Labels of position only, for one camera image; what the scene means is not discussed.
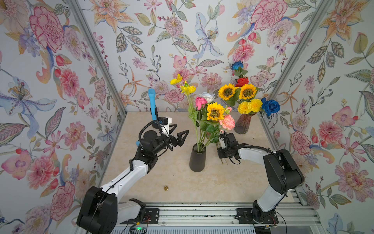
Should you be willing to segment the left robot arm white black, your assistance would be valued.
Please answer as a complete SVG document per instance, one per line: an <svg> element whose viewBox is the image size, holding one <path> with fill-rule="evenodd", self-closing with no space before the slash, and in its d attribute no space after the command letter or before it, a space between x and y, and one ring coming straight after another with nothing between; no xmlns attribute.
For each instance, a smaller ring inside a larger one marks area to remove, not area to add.
<svg viewBox="0 0 374 234"><path fill-rule="evenodd" d="M110 234L116 225L126 222L132 227L146 218L145 203L130 199L121 203L123 196L156 165L167 150L184 145L189 130L172 135L177 124L163 125L155 120L145 125L138 135L137 150L129 166L116 178L101 187L91 187L85 194L77 226L86 233Z"/></svg>

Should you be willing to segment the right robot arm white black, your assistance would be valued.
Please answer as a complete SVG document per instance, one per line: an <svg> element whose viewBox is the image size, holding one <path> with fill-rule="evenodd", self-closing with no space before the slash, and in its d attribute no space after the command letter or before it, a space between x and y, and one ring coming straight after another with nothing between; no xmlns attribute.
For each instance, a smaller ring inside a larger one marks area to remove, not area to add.
<svg viewBox="0 0 374 234"><path fill-rule="evenodd" d="M217 147L220 159L248 160L266 169L268 187L262 196L255 200L251 208L238 208L235 219L240 224L278 224L276 207L288 191L304 183L304 175L285 149L272 151L261 146L239 144L233 133L219 136Z"/></svg>

